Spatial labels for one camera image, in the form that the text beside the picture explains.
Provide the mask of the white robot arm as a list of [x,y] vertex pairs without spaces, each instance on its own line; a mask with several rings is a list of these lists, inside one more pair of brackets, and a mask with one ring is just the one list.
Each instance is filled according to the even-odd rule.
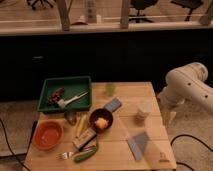
[[157,95],[166,127],[176,116],[175,108],[185,100],[193,101],[213,115],[213,88],[205,84],[207,78],[207,67],[199,62],[172,69],[166,74],[166,86]]

